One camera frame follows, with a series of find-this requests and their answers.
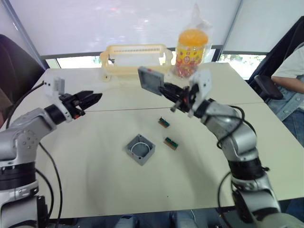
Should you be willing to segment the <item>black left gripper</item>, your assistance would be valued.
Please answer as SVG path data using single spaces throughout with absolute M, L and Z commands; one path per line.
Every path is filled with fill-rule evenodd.
M 102 98 L 102 93 L 94 94 L 93 91 L 83 90 L 76 95 L 63 94 L 59 96 L 62 105 L 67 109 L 73 119 L 84 116 L 84 110 L 95 105 Z

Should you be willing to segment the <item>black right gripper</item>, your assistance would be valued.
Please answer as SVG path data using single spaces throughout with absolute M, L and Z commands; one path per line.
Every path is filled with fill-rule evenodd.
M 160 93 L 168 100 L 174 102 L 171 111 L 175 112 L 177 109 L 187 113 L 195 102 L 196 93 L 199 92 L 199 86 L 186 86 L 181 88 L 172 83 L 164 83 L 164 86 L 159 87 Z

